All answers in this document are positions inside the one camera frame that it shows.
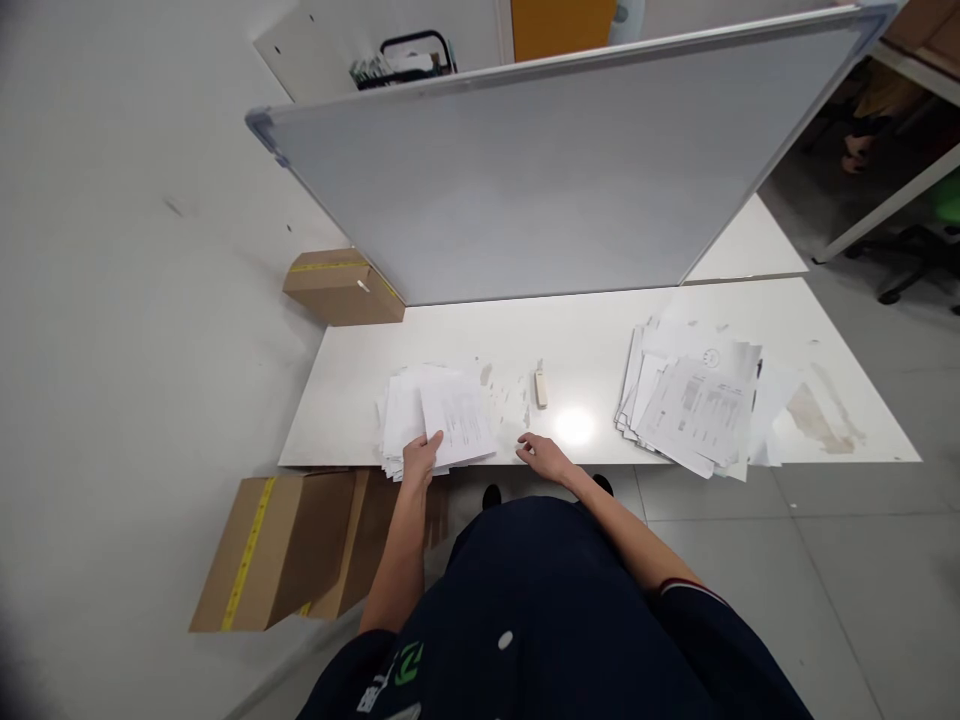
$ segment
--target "white table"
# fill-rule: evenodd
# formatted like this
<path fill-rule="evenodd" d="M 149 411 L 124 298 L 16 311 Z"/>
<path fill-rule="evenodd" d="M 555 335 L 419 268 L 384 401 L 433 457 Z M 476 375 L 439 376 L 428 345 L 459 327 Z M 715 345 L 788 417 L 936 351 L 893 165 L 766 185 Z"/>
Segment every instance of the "white table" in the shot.
<path fill-rule="evenodd" d="M 880 41 L 870 50 L 870 56 L 897 71 L 908 80 L 938 95 L 947 102 L 960 107 L 960 82 L 946 73 L 940 72 L 916 58 L 905 55 L 897 48 Z M 947 150 L 934 160 L 910 182 L 897 190 L 877 207 L 867 213 L 849 230 L 843 233 L 814 257 L 814 262 L 822 264 L 832 260 L 868 232 L 880 225 L 894 213 L 904 208 L 922 193 L 940 182 L 960 167 L 960 143 Z"/>
<path fill-rule="evenodd" d="M 516 439 L 527 429 L 552 436 L 576 463 L 662 463 L 623 439 L 613 413 L 631 330 L 663 310 L 683 323 L 726 325 L 730 337 L 759 343 L 773 361 L 802 372 L 825 432 L 850 449 L 828 451 L 836 443 L 817 437 L 822 426 L 805 433 L 783 413 L 775 428 L 785 462 L 919 460 L 806 283 L 787 278 L 418 307 L 398 324 L 331 327 L 280 464 L 379 465 L 374 399 L 398 368 L 423 362 L 488 376 L 498 452 L 486 464 L 518 463 Z M 541 360 L 549 395 L 543 411 L 532 388 Z"/>
<path fill-rule="evenodd" d="M 767 206 L 754 195 L 700 258 L 683 284 L 790 277 L 807 270 L 806 263 Z"/>

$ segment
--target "paper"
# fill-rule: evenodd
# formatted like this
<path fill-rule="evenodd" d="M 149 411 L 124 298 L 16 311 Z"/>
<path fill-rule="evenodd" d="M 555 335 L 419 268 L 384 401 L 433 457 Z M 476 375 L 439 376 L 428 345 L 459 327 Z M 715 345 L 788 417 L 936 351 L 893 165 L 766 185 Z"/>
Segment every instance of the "paper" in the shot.
<path fill-rule="evenodd" d="M 496 453 L 477 382 L 449 378 L 422 385 L 420 402 L 427 437 L 443 430 L 443 442 L 437 450 L 438 467 Z"/>
<path fill-rule="evenodd" d="M 403 479 L 403 448 L 426 432 L 421 386 L 456 377 L 461 377 L 461 373 L 438 365 L 403 368 L 389 379 L 383 396 L 375 400 L 380 418 L 381 466 L 393 480 Z M 442 468 L 435 471 L 437 475 L 443 473 Z"/>
<path fill-rule="evenodd" d="M 738 341 L 728 325 L 686 320 L 651 318 L 634 328 L 614 425 L 625 440 L 702 477 L 746 480 L 751 451 L 764 462 L 779 457 L 775 440 L 766 442 L 775 416 L 767 400 L 776 412 L 786 401 L 768 390 L 754 416 L 762 348 Z"/>
<path fill-rule="evenodd" d="M 747 456 L 754 465 L 779 467 L 779 452 L 773 423 L 800 387 L 800 373 L 764 358 L 757 380 L 756 399 L 750 419 Z"/>

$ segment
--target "yellow tape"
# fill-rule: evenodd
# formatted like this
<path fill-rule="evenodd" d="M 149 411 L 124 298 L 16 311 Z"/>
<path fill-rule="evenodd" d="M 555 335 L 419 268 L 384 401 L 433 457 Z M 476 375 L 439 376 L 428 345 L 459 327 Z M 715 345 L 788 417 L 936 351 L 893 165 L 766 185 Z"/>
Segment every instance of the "yellow tape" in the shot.
<path fill-rule="evenodd" d="M 223 622 L 220 623 L 220 632 L 229 632 L 233 629 L 233 619 L 237 615 L 237 606 L 240 605 L 243 586 L 247 582 L 247 571 L 250 569 L 253 551 L 256 549 L 257 540 L 260 537 L 263 516 L 267 512 L 267 503 L 270 502 L 270 494 L 273 492 L 273 484 L 276 481 L 277 479 L 275 477 L 267 479 L 267 484 L 263 486 L 263 492 L 260 494 L 257 512 L 253 516 L 253 527 L 250 528 L 250 534 L 247 535 L 247 544 L 243 548 L 243 557 L 240 558 L 237 577 L 233 581 L 233 589 L 230 591 L 230 599 L 227 601 L 227 611 L 223 615 Z"/>
<path fill-rule="evenodd" d="M 307 270 L 327 270 L 328 268 L 334 267 L 367 267 L 369 263 L 363 262 L 353 262 L 353 263 L 322 263 L 319 265 L 294 265 L 290 268 L 290 272 L 306 272 Z"/>
<path fill-rule="evenodd" d="M 390 283 L 388 283 L 386 280 L 383 280 L 383 284 L 387 286 L 387 290 L 390 291 L 390 294 L 391 294 L 391 295 L 393 295 L 395 298 L 397 298 L 397 300 L 400 299 L 400 296 L 397 295 L 397 293 L 394 291 L 394 289 L 393 289 L 392 287 L 390 287 Z"/>
<path fill-rule="evenodd" d="M 318 265 L 294 265 L 290 268 L 290 272 L 307 272 L 308 270 L 327 270 L 329 268 L 335 267 L 369 267 L 370 263 L 363 262 L 353 262 L 353 263 L 322 263 Z M 390 291 L 390 294 L 393 295 L 397 300 L 400 299 L 400 296 L 397 295 L 397 291 L 390 287 L 390 283 L 386 280 L 383 280 L 383 284 L 387 286 L 387 290 Z"/>

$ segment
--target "black shoe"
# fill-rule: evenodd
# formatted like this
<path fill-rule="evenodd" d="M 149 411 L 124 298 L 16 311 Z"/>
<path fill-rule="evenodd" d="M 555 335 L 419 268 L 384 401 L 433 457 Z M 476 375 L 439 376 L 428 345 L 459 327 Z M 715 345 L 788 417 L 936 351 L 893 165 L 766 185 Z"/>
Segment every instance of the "black shoe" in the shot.
<path fill-rule="evenodd" d="M 487 489 L 483 491 L 483 501 L 481 502 L 481 507 L 484 510 L 489 510 L 490 508 L 499 505 L 502 502 L 500 497 L 500 488 L 496 485 L 488 485 Z"/>
<path fill-rule="evenodd" d="M 599 474 L 594 475 L 593 481 L 597 483 L 597 485 L 602 487 L 604 490 L 606 490 L 607 494 L 610 495 L 610 497 L 613 497 L 613 488 L 610 487 L 610 481 L 607 480 L 603 475 L 599 475 Z"/>

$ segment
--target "wrist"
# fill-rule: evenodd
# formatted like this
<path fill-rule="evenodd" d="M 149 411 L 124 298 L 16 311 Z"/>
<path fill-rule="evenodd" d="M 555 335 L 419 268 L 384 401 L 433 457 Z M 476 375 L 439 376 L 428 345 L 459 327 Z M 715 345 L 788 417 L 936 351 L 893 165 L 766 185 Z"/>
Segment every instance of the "wrist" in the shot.
<path fill-rule="evenodd" d="M 560 484 L 577 497 L 585 482 L 593 482 L 586 471 L 579 465 L 571 465 L 560 475 Z"/>
<path fill-rule="evenodd" d="M 418 495 L 426 494 L 427 487 L 430 483 L 427 481 L 428 473 L 417 473 L 416 475 L 406 475 L 403 476 L 403 481 L 400 483 L 400 492 L 404 495 Z"/>

